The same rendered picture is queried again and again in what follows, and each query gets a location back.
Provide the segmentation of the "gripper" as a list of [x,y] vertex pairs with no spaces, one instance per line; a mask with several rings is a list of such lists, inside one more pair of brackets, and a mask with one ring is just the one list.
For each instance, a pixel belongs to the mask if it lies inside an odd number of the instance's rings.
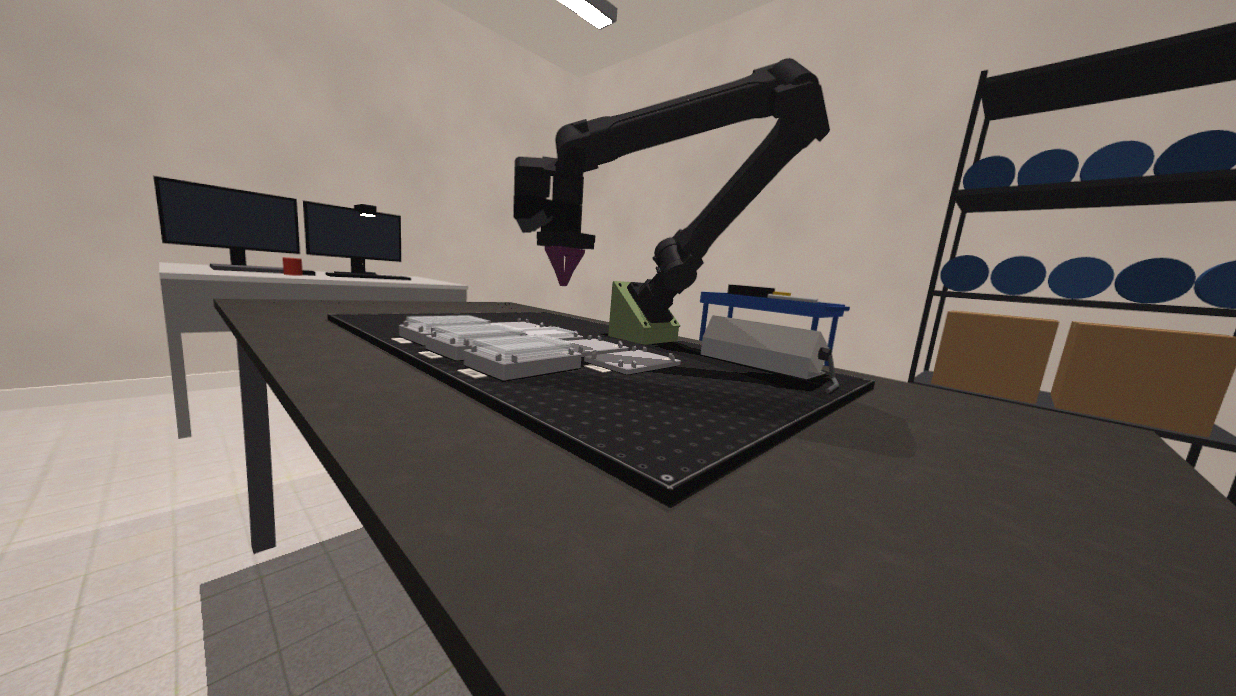
[[[585,253],[583,248],[595,248],[595,235],[581,232],[582,205],[577,203],[574,204],[580,206],[578,232],[574,231],[536,232],[536,245],[545,246],[545,252],[548,253],[548,258],[552,265],[552,268],[557,277],[559,286],[569,286],[569,281],[574,274],[574,269],[577,267],[580,260],[582,260],[583,257]],[[564,268],[564,256],[565,256],[565,268]]]

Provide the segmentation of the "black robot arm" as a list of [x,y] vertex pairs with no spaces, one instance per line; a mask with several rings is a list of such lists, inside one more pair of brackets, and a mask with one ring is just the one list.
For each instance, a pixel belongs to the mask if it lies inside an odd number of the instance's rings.
[[[555,138],[557,158],[515,158],[513,218],[522,232],[541,226],[541,232],[578,232],[578,205],[572,203],[582,205],[583,172],[639,150],[769,116],[777,122],[721,192],[687,227],[658,244],[658,274],[627,286],[648,321],[671,321],[672,298],[693,284],[721,232],[790,159],[831,132],[819,80],[797,61],[786,58],[739,80],[632,112],[564,125]],[[545,199],[551,176],[555,202]]]

